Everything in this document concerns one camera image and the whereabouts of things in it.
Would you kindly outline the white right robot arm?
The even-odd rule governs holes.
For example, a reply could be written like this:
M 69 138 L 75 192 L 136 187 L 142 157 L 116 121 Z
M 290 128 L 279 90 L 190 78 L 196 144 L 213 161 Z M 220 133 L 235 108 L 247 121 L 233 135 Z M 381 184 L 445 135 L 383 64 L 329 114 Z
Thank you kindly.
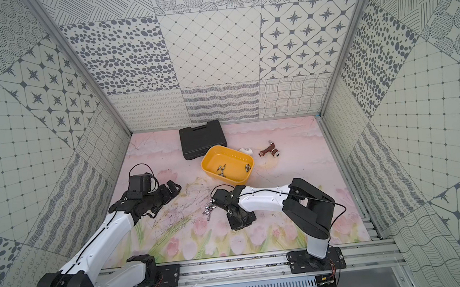
M 273 188 L 235 186 L 231 191 L 216 189 L 212 204 L 226 212 L 230 228 L 238 231 L 256 221 L 256 212 L 283 212 L 307 236 L 307 253 L 324 259 L 336 201 L 302 178 Z

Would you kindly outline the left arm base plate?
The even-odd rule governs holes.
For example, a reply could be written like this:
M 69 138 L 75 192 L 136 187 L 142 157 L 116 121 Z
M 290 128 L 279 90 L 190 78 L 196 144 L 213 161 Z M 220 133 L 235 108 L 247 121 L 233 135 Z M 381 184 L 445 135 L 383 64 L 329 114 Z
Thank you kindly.
M 135 255 L 127 262 L 141 262 L 146 265 L 145 278 L 134 287 L 175 287 L 179 284 L 179 264 L 158 266 L 151 255 Z

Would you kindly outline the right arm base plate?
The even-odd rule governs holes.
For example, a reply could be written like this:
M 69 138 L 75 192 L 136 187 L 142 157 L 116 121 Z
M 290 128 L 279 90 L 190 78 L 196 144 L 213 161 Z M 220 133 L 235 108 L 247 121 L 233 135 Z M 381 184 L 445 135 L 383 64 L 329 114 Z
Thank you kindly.
M 345 269 L 346 261 L 338 247 L 329 246 L 325 258 L 318 258 L 307 251 L 290 251 L 286 255 L 292 274 Z

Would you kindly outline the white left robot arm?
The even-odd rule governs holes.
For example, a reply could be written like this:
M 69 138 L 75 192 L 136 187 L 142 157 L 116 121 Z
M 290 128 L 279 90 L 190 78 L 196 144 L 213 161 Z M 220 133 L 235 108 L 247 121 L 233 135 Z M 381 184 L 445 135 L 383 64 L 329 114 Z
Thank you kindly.
M 116 272 L 102 268 L 118 243 L 143 217 L 155 218 L 176 198 L 181 186 L 159 184 L 152 173 L 130 176 L 128 189 L 109 208 L 109 216 L 83 248 L 56 273 L 46 273 L 37 287 L 177 287 L 180 266 L 157 266 L 150 254 L 134 255 Z

